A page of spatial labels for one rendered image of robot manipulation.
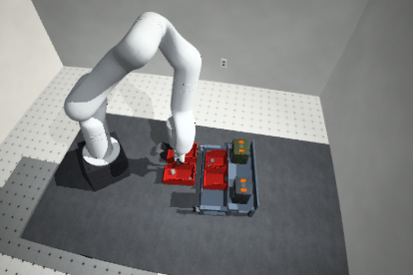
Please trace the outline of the red bin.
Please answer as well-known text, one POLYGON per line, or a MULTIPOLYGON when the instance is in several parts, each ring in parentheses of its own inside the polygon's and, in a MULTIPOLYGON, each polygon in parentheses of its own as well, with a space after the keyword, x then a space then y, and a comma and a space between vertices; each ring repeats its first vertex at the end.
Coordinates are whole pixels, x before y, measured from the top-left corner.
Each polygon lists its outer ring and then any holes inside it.
POLYGON ((227 167, 211 167, 204 172, 204 189, 227 190, 228 182, 224 180, 227 176, 227 167))
MULTIPOLYGON (((198 143, 194 142, 192 149, 185 155, 185 161, 188 163, 197 163, 198 143)), ((174 160, 174 150, 168 149, 167 162, 176 162, 174 160)))
POLYGON ((164 184, 195 185, 196 164, 184 162, 177 165, 176 162, 166 164, 164 172, 164 184), (172 175, 171 169, 175 169, 176 174, 172 175), (193 179, 189 179, 192 177, 193 179))
POLYGON ((227 150, 214 149, 206 153, 205 169, 211 167, 227 167, 227 150), (210 162, 213 158, 214 162, 210 162), (210 164, 210 166, 208 166, 210 164))

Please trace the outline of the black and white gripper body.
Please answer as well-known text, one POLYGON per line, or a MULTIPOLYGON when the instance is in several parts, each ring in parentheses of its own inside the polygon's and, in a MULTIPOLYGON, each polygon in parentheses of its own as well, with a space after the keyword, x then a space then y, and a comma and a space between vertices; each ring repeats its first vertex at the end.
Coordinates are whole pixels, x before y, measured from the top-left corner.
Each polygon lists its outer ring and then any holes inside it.
POLYGON ((184 162, 185 161, 185 154, 179 154, 174 149, 174 159, 175 159, 175 161, 177 161, 177 158, 180 159, 180 162, 184 162))

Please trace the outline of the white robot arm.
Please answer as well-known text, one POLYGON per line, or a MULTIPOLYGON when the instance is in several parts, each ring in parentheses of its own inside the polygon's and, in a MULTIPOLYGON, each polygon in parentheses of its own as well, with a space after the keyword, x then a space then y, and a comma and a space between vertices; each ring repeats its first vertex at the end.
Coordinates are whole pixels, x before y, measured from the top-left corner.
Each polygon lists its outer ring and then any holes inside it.
POLYGON ((172 116, 167 119, 170 143, 162 141, 156 152, 174 148, 179 154, 187 154, 192 149, 196 135, 193 103, 202 66, 201 55, 165 17, 145 12, 90 74, 78 80, 65 100, 64 111, 71 120, 79 122, 86 142, 83 157, 87 163, 101 166, 118 157, 120 145, 112 137, 110 141, 106 120, 108 94, 130 72, 143 67, 158 48, 174 68, 174 79, 172 116))

